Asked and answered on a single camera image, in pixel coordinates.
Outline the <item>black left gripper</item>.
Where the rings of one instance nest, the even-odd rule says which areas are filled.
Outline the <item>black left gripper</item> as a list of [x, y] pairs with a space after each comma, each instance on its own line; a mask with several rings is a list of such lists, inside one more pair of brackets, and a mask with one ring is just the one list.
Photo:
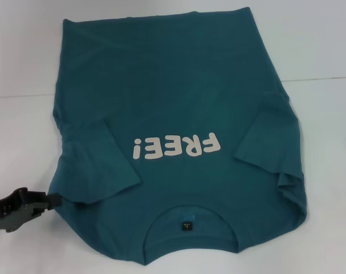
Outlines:
[[29, 191], [26, 187], [13, 191], [0, 200], [0, 230], [14, 232], [25, 223], [40, 217], [46, 210], [61, 205], [59, 194]]

